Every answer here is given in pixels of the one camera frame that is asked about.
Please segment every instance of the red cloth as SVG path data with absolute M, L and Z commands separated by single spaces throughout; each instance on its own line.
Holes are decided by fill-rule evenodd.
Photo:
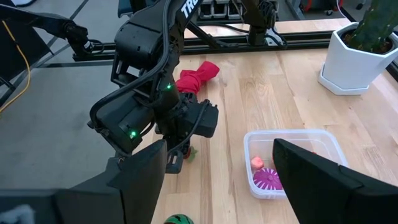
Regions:
M 181 93 L 197 94 L 202 84 L 217 76 L 220 68 L 211 62 L 203 62 L 197 71 L 182 70 L 180 79 L 175 82 Z

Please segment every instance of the green led light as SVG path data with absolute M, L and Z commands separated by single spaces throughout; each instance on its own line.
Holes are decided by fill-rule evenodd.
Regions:
M 130 138 L 134 138 L 137 136 L 137 133 L 135 131 L 132 131 L 130 134 Z

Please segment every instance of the wooden tabletop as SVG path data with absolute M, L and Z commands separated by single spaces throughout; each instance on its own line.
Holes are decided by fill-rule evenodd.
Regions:
M 278 22 L 277 28 L 335 30 L 347 23 Z M 204 29 L 236 35 L 219 27 Z M 152 223 L 163 223 L 175 213 L 196 224 L 298 223 L 288 200 L 258 200 L 250 193 L 243 137 L 258 129 L 325 129 L 336 136 L 352 169 L 398 185 L 398 83 L 384 72 L 362 96 L 336 96 L 317 82 L 326 51 L 181 57 L 176 79 L 181 70 L 196 70 L 205 60 L 220 67 L 198 95 L 218 105 L 218 126 L 210 139 L 192 137 L 199 150 L 195 160 L 185 162 L 179 175 L 166 175 Z M 159 138 L 152 132 L 141 147 Z

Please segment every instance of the clear plastic container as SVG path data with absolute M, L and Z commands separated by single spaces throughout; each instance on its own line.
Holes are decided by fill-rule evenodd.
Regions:
M 248 181 L 253 196 L 259 199 L 283 199 L 286 198 L 284 190 L 262 190 L 254 184 L 251 168 L 251 159 L 259 156 L 264 161 L 265 168 L 276 170 L 272 161 L 272 147 L 274 139 L 281 138 L 306 150 L 315 152 L 319 156 L 327 158 L 348 167 L 347 160 L 341 151 L 336 138 L 325 130 L 296 129 L 296 130 L 263 130 L 251 131 L 244 137 L 244 156 Z

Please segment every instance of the white plant pot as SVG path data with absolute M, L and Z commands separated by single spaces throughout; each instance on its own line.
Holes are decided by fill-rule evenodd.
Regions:
M 328 55 L 318 81 L 336 95 L 360 95 L 371 82 L 398 57 L 398 37 L 393 33 L 392 49 L 383 55 L 372 54 L 347 47 L 340 39 L 346 31 L 357 28 L 353 22 L 331 35 Z

